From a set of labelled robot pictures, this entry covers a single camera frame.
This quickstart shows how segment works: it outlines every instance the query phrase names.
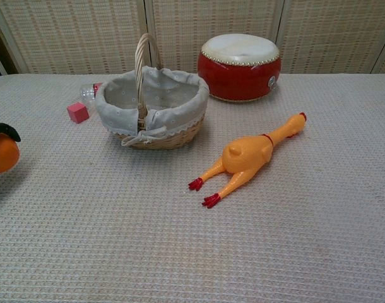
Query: lace trim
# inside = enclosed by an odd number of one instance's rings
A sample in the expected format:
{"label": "lace trim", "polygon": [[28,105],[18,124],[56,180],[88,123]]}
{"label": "lace trim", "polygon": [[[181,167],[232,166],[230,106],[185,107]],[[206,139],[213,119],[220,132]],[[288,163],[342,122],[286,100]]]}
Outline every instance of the lace trim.
{"label": "lace trim", "polygon": [[[185,124],[179,126],[178,128],[168,129],[165,132],[164,138],[174,136],[175,134],[179,134],[182,131],[187,131],[187,129],[191,128],[192,126],[197,124],[200,120],[202,120],[202,118],[204,116],[205,116],[205,110],[202,113],[200,113],[200,115],[196,116],[195,119],[189,121],[188,123],[185,123]],[[106,125],[105,123],[102,123],[102,124],[104,125],[105,128],[107,128],[111,133],[114,133],[114,134],[126,134],[126,135],[132,136],[132,137],[137,137],[137,135],[138,135],[138,134],[134,134],[130,131],[126,131],[124,129],[114,129],[114,128]]]}

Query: fabric bow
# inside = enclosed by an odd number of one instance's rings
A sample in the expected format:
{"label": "fabric bow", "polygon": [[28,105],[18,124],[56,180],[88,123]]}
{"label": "fabric bow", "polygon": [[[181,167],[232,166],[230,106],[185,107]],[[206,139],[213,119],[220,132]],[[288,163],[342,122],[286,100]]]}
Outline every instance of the fabric bow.
{"label": "fabric bow", "polygon": [[140,131],[137,136],[127,136],[121,141],[122,146],[131,146],[135,143],[142,142],[147,144],[154,140],[164,139],[166,137],[167,128],[162,126],[160,128],[151,129],[149,131]]}

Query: drum head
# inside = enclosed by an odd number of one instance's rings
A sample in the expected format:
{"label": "drum head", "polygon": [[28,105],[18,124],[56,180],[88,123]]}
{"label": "drum head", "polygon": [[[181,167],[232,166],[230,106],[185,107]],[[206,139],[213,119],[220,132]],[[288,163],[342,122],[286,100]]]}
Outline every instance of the drum head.
{"label": "drum head", "polygon": [[280,55],[272,41],[243,33],[213,37],[203,45],[202,53],[216,62],[242,66],[273,62]]}

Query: orange toy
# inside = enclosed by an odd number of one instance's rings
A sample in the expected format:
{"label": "orange toy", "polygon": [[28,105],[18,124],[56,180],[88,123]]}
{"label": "orange toy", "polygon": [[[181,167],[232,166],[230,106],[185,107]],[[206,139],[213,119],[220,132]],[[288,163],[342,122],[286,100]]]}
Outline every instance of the orange toy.
{"label": "orange toy", "polygon": [[14,128],[0,123],[0,173],[11,169],[20,157],[20,151],[16,142],[20,142],[20,136]]}
{"label": "orange toy", "polygon": [[199,191],[205,181],[221,172],[233,174],[232,179],[219,193],[204,199],[204,206],[214,207],[222,198],[253,178],[256,172],[271,160],[274,147],[285,138],[295,136],[303,130],[305,122],[306,115],[301,112],[272,133],[242,137],[229,143],[214,166],[189,184],[190,190]]}

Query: yellow rubber chicken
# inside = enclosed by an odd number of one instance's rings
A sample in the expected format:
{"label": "yellow rubber chicken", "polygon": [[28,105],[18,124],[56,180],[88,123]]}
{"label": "yellow rubber chicken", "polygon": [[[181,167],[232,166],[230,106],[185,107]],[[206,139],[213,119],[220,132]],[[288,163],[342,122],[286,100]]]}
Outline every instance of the yellow rubber chicken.
{"label": "yellow rubber chicken", "polygon": [[272,133],[246,136],[229,143],[215,164],[189,184],[190,190],[199,191],[205,181],[221,172],[233,174],[229,183],[219,193],[204,199],[204,206],[214,207],[222,198],[253,178],[256,172],[271,160],[273,149],[279,142],[303,130],[306,119],[306,115],[301,112]]}

